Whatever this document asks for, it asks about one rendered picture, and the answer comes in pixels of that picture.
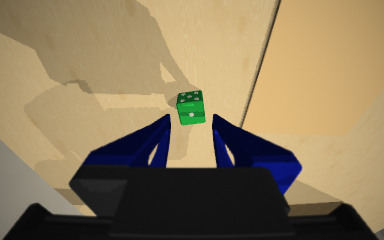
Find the tan flat mat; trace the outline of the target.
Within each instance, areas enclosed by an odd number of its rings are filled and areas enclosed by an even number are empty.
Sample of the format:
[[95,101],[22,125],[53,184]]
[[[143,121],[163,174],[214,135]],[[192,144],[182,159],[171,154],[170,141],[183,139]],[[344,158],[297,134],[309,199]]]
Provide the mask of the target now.
[[384,89],[384,0],[279,0],[241,124],[345,136]]

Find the green die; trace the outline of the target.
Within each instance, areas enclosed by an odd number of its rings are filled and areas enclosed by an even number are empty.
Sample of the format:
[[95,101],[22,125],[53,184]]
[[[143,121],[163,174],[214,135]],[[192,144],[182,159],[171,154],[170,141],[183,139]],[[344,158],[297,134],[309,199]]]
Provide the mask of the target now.
[[179,93],[176,103],[181,125],[205,123],[205,110],[201,90]]

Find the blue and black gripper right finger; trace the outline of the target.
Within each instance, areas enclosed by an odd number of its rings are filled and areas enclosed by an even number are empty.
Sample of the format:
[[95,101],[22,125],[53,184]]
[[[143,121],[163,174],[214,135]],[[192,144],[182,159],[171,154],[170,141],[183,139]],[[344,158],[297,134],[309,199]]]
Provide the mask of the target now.
[[[212,133],[217,167],[267,168],[282,195],[302,171],[292,151],[239,128],[218,114],[213,114]],[[234,164],[225,145],[234,157]]]

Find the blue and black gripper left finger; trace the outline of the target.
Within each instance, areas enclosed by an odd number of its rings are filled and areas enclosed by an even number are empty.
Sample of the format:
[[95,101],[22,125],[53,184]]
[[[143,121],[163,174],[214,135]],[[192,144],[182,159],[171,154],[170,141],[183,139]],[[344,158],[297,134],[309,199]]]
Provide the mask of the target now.
[[[91,151],[81,166],[102,164],[128,165],[129,167],[166,167],[170,134],[170,114],[166,114],[144,128]],[[149,164],[149,157],[156,146],[155,155]]]

